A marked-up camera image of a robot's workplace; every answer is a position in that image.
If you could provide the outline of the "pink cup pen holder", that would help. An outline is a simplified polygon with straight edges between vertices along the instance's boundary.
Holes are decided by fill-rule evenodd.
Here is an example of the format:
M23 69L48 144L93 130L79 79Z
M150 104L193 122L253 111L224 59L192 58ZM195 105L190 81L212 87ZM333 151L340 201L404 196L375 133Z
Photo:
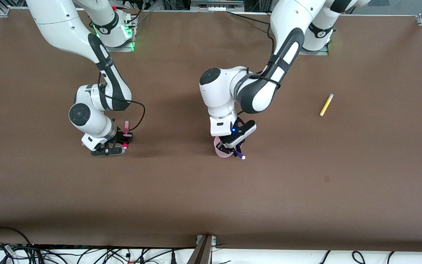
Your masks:
M220 149L222 142L221 142L221 139L219 137L214 138L213 145L214 145L215 152L219 157L228 158L228 157L231 157L233 155L233 151L228 151L226 149L226 147L223 148L224 151L222 151Z

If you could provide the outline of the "yellow highlighter pen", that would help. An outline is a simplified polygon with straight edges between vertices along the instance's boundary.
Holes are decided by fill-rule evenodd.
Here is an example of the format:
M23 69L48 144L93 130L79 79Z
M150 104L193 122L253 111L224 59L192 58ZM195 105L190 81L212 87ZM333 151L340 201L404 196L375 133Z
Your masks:
M326 102L324 103L324 105L323 105L323 107L322 107L322 109L321 109L321 111L319 113L319 116L320 117L323 117L325 115L325 112L327 111L328 106L330 105L330 102L333 100L333 97L334 97L334 94L330 94L328 96Z

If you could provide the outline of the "grey power strip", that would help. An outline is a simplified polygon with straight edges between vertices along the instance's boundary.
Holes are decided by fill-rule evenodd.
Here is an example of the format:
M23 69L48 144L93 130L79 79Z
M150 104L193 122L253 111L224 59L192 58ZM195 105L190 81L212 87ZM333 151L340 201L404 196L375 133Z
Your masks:
M244 0L190 0L190 10L200 12L244 12Z

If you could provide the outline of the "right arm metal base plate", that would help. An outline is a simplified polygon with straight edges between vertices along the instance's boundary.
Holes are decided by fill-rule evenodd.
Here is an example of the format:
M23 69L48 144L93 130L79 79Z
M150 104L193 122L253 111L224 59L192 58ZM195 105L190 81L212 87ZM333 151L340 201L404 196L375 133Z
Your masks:
M131 52L134 50L136 39L137 18L134 18L131 14L123 13L120 22L124 42L116 48L121 52Z

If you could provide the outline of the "aluminium frame profile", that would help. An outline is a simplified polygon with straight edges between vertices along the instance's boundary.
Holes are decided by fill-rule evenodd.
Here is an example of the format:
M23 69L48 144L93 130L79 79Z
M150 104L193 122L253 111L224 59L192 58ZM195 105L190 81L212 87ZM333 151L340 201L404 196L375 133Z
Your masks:
M211 264L215 246L215 236L209 234L196 236L196 247L186 264Z

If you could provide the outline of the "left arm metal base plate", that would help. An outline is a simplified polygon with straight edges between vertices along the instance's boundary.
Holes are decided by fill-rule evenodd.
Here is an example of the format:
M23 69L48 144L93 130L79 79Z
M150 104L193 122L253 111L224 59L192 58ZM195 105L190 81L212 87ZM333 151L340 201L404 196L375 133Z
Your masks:
M314 48L315 46L312 44L303 44L300 47L299 55L308 55L308 56L328 56L329 55L329 45L328 43L325 43L325 45L322 47L320 46L320 49L318 50L311 50L306 49Z

